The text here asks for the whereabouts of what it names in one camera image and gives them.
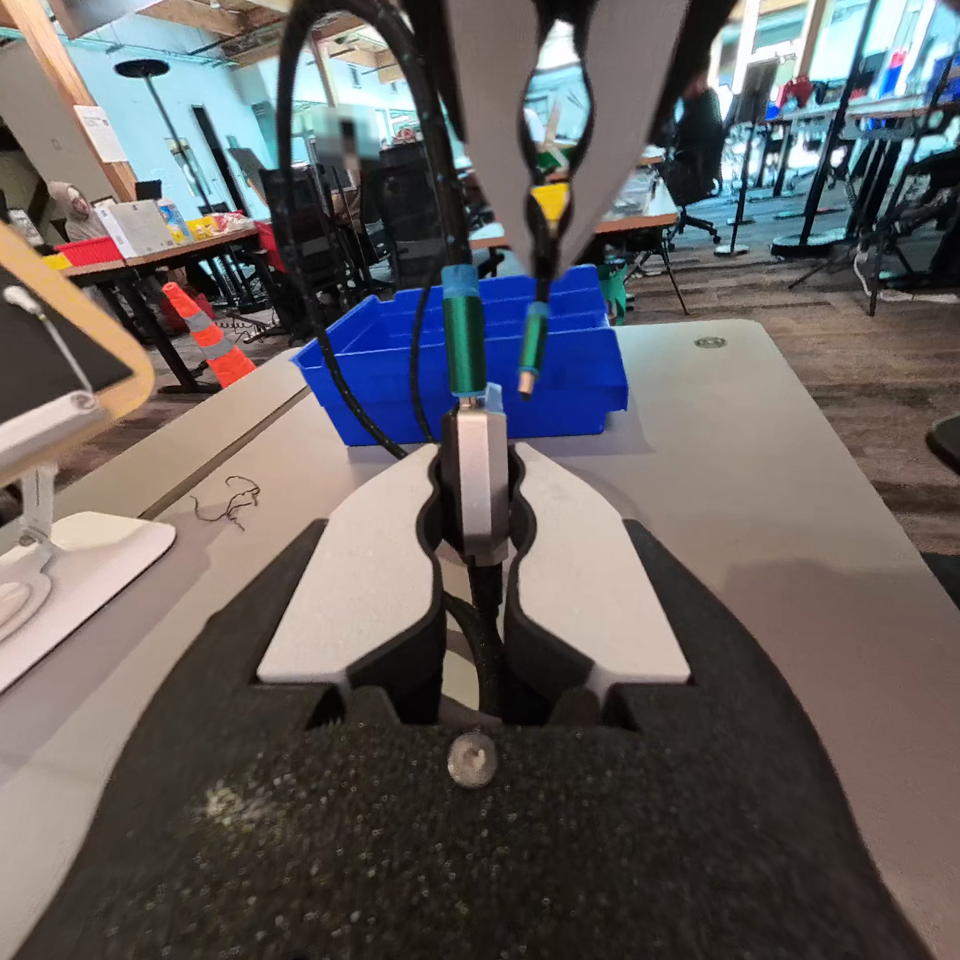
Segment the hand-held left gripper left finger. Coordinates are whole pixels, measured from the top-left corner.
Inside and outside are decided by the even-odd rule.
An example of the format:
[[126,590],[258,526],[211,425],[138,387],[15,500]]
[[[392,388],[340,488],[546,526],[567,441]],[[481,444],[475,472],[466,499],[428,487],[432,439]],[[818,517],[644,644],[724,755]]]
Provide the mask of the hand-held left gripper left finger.
[[434,466],[422,446],[331,513],[257,666],[263,684],[361,685],[366,668],[416,685],[441,664],[404,649],[441,620]]

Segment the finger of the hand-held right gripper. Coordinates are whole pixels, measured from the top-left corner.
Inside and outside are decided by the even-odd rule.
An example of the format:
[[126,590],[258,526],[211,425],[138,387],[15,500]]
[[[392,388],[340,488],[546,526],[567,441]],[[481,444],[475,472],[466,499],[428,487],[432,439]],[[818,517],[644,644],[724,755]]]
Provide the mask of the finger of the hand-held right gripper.
[[517,261],[553,279],[553,239],[533,188],[537,151],[524,114],[553,25],[553,3],[444,2],[460,98],[460,138]]
[[581,254],[641,159],[689,5],[563,3],[561,18],[573,28],[589,114],[570,162],[570,206],[558,239],[560,258]]

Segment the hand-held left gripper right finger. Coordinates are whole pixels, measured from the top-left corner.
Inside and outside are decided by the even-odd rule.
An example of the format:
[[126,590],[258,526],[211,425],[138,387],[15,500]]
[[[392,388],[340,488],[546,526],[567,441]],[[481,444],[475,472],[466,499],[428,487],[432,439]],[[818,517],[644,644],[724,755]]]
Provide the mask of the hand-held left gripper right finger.
[[619,511],[518,443],[510,671],[528,686],[684,685],[691,669]]

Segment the dark grey hdmi switch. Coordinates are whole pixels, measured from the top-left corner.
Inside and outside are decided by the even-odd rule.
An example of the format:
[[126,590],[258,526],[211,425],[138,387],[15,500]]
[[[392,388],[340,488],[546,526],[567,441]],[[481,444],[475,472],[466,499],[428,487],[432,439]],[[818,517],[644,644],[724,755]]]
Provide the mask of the dark grey hdmi switch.
[[508,555],[510,478],[500,385],[461,398],[440,422],[439,476],[447,541],[469,565],[491,568]]

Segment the blue plastic bin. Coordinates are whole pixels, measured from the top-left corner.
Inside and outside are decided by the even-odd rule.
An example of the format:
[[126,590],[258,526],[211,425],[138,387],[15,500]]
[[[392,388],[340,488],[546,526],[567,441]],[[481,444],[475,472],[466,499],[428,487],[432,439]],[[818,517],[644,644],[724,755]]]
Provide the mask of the blue plastic bin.
[[[517,391],[527,308],[534,280],[525,275],[481,279],[486,318],[486,370],[502,387],[509,438],[596,435],[607,415],[628,406],[628,378],[594,266],[571,268],[551,289],[547,340],[534,393]],[[394,442],[424,440],[412,406],[409,349],[420,291],[391,300],[371,295],[327,331],[348,387],[366,414]]]

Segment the black office chair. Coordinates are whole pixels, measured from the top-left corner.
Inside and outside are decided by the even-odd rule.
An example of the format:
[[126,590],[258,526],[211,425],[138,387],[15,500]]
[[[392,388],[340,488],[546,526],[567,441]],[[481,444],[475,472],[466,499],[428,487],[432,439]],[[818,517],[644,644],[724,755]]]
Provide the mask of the black office chair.
[[438,209],[426,143],[414,140],[381,150],[369,180],[383,222],[394,284],[398,290],[422,289],[435,261],[447,263],[448,235]]
[[338,225],[324,210],[321,192],[311,169],[292,169],[293,202],[286,204],[280,170],[259,172],[270,220],[257,223],[260,248],[269,272],[268,289],[282,323],[296,338],[312,336],[306,300],[287,270],[285,253],[295,248],[301,274],[315,296],[325,327],[339,321],[351,307],[349,259]]

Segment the black thread scrap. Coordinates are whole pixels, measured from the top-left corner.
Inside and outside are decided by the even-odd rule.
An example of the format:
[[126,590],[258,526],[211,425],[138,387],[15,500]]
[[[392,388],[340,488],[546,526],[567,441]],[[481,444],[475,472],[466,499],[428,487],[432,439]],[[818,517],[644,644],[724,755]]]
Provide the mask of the black thread scrap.
[[261,498],[261,485],[250,477],[232,474],[224,481],[227,497],[222,503],[205,504],[195,493],[187,494],[194,518],[204,524],[229,524],[241,533],[246,532],[244,511],[255,509]]

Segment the green bag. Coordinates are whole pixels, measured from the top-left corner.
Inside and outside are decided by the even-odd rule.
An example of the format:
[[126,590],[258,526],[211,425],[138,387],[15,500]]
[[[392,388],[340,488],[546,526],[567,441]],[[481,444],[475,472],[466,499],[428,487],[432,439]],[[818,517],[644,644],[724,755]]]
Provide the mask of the green bag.
[[621,326],[627,313],[625,279],[630,265],[622,259],[597,266],[599,288],[606,305],[606,318],[613,327]]

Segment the black floor stand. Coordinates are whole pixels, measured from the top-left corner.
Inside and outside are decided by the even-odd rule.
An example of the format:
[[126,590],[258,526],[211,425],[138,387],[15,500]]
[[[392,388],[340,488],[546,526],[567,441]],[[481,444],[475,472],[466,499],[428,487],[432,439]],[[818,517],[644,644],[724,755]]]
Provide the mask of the black floor stand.
[[869,1],[867,3],[863,23],[854,47],[850,69],[842,88],[841,96],[835,103],[835,109],[831,115],[825,137],[823,138],[818,164],[806,194],[799,232],[783,234],[774,238],[771,244],[771,254],[775,258],[794,259],[804,256],[812,257],[813,255],[828,252],[837,242],[833,235],[828,235],[824,232],[815,233],[815,220],[820,210],[822,194],[830,173],[832,155],[843,129],[847,107],[856,87],[859,66],[863,60],[870,31],[880,5],[880,1]]

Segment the white tablet stand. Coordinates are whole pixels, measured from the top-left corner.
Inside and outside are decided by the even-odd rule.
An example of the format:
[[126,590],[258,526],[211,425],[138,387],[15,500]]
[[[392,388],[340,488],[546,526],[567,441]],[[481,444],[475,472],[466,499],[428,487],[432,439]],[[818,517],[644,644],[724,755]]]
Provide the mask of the white tablet stand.
[[121,385],[2,388],[2,479],[15,478],[22,495],[18,533],[2,552],[2,691],[174,544],[162,522],[91,510],[54,519],[56,463],[43,457],[125,417],[135,409],[126,400]]

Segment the orange traffic cone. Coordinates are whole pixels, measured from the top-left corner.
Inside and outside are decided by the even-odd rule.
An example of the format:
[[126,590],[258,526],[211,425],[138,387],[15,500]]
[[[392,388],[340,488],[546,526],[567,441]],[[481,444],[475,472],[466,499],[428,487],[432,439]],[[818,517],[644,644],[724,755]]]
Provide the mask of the orange traffic cone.
[[219,385],[227,388],[257,369],[255,363],[234,342],[226,338],[198,302],[176,282],[161,287],[163,295],[183,320],[194,342],[200,348],[203,360],[213,372]]

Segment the black pole round disc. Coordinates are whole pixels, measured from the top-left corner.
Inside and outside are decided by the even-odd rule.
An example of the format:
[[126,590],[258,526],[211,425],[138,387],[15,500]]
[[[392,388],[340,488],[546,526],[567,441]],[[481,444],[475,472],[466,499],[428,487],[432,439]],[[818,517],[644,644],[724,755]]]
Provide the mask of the black pole round disc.
[[201,176],[196,163],[187,153],[184,147],[183,139],[177,132],[173,121],[162,102],[162,99],[155,87],[155,79],[163,77],[169,73],[170,67],[166,61],[157,58],[134,58],[117,63],[113,67],[114,72],[125,79],[138,79],[144,82],[150,97],[154,102],[159,114],[163,120],[170,138],[174,141],[174,155],[179,158],[181,165],[189,172],[188,181],[193,185],[199,198],[199,206],[202,209],[210,211],[211,200],[209,192],[206,189],[205,182]]

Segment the white cardboard box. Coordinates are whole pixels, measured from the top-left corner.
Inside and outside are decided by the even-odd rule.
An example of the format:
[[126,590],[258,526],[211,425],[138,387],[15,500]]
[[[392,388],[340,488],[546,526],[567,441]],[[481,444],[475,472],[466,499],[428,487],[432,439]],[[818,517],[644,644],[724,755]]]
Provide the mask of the white cardboard box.
[[153,199],[111,203],[94,207],[92,213],[124,260],[150,257],[178,246]]

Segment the red plastic bin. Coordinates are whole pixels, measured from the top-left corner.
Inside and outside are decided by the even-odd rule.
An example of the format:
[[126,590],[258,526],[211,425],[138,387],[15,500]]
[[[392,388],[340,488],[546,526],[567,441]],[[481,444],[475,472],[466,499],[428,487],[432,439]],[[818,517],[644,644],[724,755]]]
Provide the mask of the red plastic bin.
[[97,266],[104,263],[124,261],[121,250],[110,235],[68,242],[57,245],[55,249],[67,259],[72,267]]

